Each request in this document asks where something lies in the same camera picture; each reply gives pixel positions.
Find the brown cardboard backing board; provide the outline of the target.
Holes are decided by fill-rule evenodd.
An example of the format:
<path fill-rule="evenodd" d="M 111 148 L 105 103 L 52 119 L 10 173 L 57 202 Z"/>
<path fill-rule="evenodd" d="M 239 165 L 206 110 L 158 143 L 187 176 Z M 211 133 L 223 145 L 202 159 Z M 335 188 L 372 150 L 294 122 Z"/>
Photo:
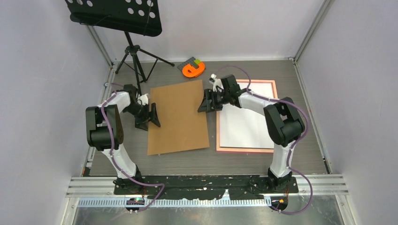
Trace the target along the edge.
<path fill-rule="evenodd" d="M 160 127 L 149 124 L 148 155 L 196 150 L 210 146 L 207 115 L 198 112 L 204 94 L 202 80 L 152 88 Z"/>

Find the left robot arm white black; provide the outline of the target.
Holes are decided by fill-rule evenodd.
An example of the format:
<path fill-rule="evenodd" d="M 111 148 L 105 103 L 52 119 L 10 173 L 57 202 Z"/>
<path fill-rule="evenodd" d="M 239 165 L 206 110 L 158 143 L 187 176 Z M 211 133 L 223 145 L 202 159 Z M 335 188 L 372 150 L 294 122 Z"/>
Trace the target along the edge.
<path fill-rule="evenodd" d="M 148 131 L 150 122 L 161 126 L 156 104 L 151 102 L 150 95 L 142 95 L 137 87 L 126 84 L 100 105 L 86 108 L 86 137 L 89 146 L 104 154 L 116 170 L 115 186 L 139 194 L 146 184 L 123 144 L 120 114 L 125 112 L 134 117 L 134 127 L 137 129 Z"/>

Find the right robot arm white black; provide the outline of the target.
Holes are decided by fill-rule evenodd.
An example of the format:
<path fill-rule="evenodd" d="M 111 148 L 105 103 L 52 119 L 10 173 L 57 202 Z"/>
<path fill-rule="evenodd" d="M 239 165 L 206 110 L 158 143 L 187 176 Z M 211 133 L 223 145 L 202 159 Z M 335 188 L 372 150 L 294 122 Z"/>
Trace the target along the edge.
<path fill-rule="evenodd" d="M 264 116 L 268 135 L 274 143 L 271 166 L 268 168 L 266 187 L 272 192 L 281 192 L 292 179 L 291 157 L 298 141 L 306 134 L 308 120 L 302 120 L 303 110 L 289 97 L 282 99 L 262 96 L 249 87 L 240 88 L 234 75 L 221 79 L 212 74 L 213 85 L 204 90 L 198 112 L 215 112 L 224 105 L 247 109 Z"/>

